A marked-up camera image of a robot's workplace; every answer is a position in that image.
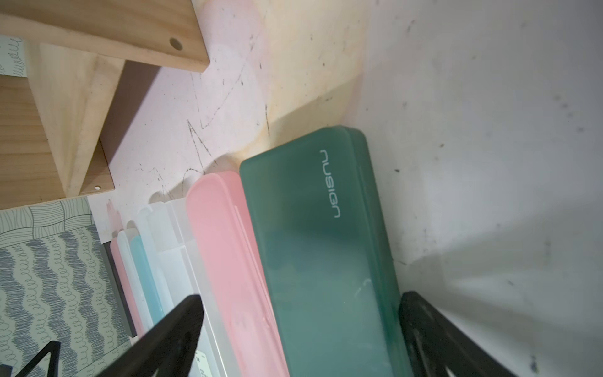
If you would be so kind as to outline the clear rounded pencil case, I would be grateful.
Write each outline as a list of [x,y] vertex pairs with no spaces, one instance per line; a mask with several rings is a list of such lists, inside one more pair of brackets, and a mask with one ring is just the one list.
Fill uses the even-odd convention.
[[117,236],[117,244],[132,292],[134,305],[136,307],[136,309],[132,309],[132,312],[136,312],[138,315],[140,326],[137,328],[137,333],[141,338],[153,327],[153,321],[149,312],[147,300],[144,296],[141,280],[133,260],[131,241],[136,235],[138,235],[138,233],[134,229],[121,230]]

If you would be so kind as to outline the pink rounded pencil case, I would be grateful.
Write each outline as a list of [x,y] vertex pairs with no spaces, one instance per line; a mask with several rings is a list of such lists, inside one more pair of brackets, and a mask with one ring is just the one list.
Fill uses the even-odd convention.
[[142,336],[143,326],[141,317],[133,298],[132,288],[130,287],[130,283],[127,278],[127,272],[116,237],[114,237],[109,243],[109,255],[112,258],[112,268],[114,270],[114,276],[119,291],[120,302],[123,307],[125,322],[127,323],[127,330],[132,338]]

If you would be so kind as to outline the frosted rectangular pencil case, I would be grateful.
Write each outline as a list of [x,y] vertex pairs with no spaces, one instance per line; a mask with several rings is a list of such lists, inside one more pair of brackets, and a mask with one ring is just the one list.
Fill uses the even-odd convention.
[[182,258],[190,284],[188,295],[199,295],[204,304],[205,317],[197,346],[199,356],[196,367],[198,371],[193,375],[204,376],[205,371],[209,369],[212,376],[240,376],[238,362],[188,221],[185,200],[176,199],[164,203],[168,207],[169,216],[174,223],[177,240],[183,246]]

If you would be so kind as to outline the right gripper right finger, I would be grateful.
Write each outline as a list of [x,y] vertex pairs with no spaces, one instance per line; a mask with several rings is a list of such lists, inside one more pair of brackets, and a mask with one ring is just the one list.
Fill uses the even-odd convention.
[[513,375],[419,293],[403,293],[398,316],[414,376]]

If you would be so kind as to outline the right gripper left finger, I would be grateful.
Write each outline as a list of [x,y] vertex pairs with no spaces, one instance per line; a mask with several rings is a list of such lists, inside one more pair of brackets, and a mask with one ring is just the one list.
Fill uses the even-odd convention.
[[187,296],[100,375],[187,376],[204,317],[202,298]]

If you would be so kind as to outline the black rectangular pencil case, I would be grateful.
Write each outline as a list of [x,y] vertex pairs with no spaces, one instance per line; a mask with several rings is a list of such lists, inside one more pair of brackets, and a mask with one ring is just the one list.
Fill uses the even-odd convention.
[[101,252],[101,257],[103,259],[105,268],[108,273],[108,279],[110,281],[111,288],[113,290],[113,295],[116,300],[116,304],[117,304],[121,322],[125,328],[127,335],[130,338],[134,338],[137,335],[137,333],[136,333],[136,329],[135,329],[135,326],[133,323],[133,318],[130,314],[130,311],[129,311],[129,308],[127,305],[125,293],[124,293],[122,284],[119,279],[119,274],[118,274],[118,270],[116,267],[116,263],[113,258],[112,252],[111,252],[111,243],[110,242],[103,243],[103,248],[104,249]]

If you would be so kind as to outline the wooden two-tier shelf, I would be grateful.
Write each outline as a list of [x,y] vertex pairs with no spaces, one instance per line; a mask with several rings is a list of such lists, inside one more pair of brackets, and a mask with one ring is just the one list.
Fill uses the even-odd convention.
[[22,38],[27,79],[63,194],[84,192],[125,63],[203,72],[190,1],[4,1],[1,32]]

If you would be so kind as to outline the dark green pencil case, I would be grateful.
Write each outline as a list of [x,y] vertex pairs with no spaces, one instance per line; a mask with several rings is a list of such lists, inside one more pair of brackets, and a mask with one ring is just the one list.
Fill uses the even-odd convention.
[[243,161],[293,376],[410,376],[400,290],[364,134],[325,127]]

